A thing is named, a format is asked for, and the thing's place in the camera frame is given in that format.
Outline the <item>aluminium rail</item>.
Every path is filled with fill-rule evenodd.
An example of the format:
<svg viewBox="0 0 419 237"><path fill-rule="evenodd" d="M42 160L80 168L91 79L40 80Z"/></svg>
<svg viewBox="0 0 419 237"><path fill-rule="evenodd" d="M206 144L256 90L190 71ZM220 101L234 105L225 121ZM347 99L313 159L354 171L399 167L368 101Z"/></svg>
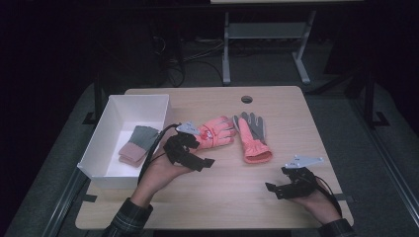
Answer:
<svg viewBox="0 0 419 237"><path fill-rule="evenodd" d="M75 168L53 209L52 215L42 233L42 237L57 236L66 215L71 209L74 200L78 197L79 192L83 189L86 181L87 177L78 168Z"/></svg>
<svg viewBox="0 0 419 237"><path fill-rule="evenodd" d="M409 212L412 220L419 229L419 199L413 194L410 186L407 184L404 176L402 175L399 168L396 166L393 157L389 151L385 148L383 141L379 137L376 128L370 125L364 117L363 108L359 102L354 100L350 101L352 109L355 111L358 119L362 122L363 128L366 131L368 137L372 141L381 163L383 164L386 172L388 173L395 189L397 190L401 200L403 201L405 208Z"/></svg>

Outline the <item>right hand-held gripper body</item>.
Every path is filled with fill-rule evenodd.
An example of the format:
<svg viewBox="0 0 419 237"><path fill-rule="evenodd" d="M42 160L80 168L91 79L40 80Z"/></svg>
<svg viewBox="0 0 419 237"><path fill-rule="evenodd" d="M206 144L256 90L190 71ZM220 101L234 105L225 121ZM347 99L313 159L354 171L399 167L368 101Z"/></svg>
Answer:
<svg viewBox="0 0 419 237"><path fill-rule="evenodd" d="M317 182L314 174L308 169L308 166L322 163L322 157L307 157L295 155L294 158L285 164L282 172L290 179L288 185L279 187L279 191L288 191L290 198L307 197L314 192Z"/></svg>

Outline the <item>black metal stand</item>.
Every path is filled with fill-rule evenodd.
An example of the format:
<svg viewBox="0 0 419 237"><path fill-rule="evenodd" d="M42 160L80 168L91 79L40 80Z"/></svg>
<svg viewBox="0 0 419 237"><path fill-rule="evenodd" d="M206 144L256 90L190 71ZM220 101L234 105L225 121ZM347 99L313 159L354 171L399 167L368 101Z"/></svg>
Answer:
<svg viewBox="0 0 419 237"><path fill-rule="evenodd" d="M389 122L382 112L374 111L375 79L371 71L367 72L364 96L364 120L370 129L377 126L389 126Z"/></svg>
<svg viewBox="0 0 419 237"><path fill-rule="evenodd" d="M104 106L105 106L104 99L106 95L105 90L104 90L104 80L100 72L98 72L94 78L93 87L94 87L94 111L89 112L85 116L83 123L97 125L104 110Z"/></svg>

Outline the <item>pink glove with grey palm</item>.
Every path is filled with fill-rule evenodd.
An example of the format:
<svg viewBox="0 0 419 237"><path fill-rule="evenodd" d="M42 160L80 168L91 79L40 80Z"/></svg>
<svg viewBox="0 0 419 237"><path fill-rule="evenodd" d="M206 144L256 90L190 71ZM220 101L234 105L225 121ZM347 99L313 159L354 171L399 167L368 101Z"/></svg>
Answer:
<svg viewBox="0 0 419 237"><path fill-rule="evenodd" d="M233 117L233 123L240 135L244 161L248 164L269 162L273 154L266 143L264 120L254 113L243 112Z"/></svg>

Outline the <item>person's left hand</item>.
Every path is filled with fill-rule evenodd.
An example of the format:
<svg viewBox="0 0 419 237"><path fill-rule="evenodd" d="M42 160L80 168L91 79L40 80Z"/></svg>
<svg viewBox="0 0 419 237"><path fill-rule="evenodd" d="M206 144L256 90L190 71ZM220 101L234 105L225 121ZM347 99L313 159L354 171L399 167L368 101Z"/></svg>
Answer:
<svg viewBox="0 0 419 237"><path fill-rule="evenodd" d="M172 164L163 149L159 148L142 176L139 188L143 193L153 196L175 178L191 172L187 167Z"/></svg>

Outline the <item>pink padded glove with print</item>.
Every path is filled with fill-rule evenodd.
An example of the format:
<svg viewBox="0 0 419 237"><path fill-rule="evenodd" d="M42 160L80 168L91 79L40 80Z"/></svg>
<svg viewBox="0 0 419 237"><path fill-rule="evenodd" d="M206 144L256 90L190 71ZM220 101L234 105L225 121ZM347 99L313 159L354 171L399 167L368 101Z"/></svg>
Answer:
<svg viewBox="0 0 419 237"><path fill-rule="evenodd" d="M232 119L225 116L201 124L198 131L200 132L196 135L196 140L199 142L198 150L231 144L236 134Z"/></svg>

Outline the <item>person's right hand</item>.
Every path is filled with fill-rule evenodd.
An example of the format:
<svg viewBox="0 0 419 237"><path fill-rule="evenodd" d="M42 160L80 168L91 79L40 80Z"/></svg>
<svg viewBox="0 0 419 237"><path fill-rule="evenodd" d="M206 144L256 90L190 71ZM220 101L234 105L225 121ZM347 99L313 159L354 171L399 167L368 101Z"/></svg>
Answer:
<svg viewBox="0 0 419 237"><path fill-rule="evenodd" d="M293 198L293 202L302 205L312 215L331 216L337 212L333 203L319 190L315 190L307 197Z"/></svg>

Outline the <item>white box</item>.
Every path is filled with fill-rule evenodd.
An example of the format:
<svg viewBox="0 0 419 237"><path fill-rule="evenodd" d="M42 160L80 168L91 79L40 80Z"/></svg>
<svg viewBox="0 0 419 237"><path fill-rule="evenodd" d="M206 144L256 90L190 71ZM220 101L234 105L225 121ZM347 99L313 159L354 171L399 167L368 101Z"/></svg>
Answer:
<svg viewBox="0 0 419 237"><path fill-rule="evenodd" d="M142 168L119 161L119 151L137 125L158 131L173 120L170 98L162 95L112 95L77 167L100 189L135 189Z"/></svg>

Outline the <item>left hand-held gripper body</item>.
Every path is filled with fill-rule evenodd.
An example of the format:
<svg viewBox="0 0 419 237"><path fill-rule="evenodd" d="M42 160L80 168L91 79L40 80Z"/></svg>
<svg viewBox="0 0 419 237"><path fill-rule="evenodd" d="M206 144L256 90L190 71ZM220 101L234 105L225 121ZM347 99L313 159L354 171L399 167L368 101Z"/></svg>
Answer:
<svg viewBox="0 0 419 237"><path fill-rule="evenodd" d="M190 152L191 149L196 149L199 145L195 138L195 135L199 133L198 130L189 121L176 124L175 130L177 133L170 136L163 146L169 161L172 164L179 163L187 168L192 163L202 164L202 159Z"/></svg>

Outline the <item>grey metal table frame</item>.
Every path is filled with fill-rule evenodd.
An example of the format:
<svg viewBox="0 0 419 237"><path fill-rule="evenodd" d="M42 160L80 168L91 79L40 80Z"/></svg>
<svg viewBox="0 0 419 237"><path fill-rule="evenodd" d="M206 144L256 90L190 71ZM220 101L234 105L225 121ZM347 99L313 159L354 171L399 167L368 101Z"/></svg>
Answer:
<svg viewBox="0 0 419 237"><path fill-rule="evenodd" d="M231 83L229 63L229 43L231 40L300 40L300 46L293 52L293 62L301 82L311 83L302 61L312 25L316 16L311 11L305 22L291 23L231 23L229 13L224 14L223 54L222 54L222 83Z"/></svg>

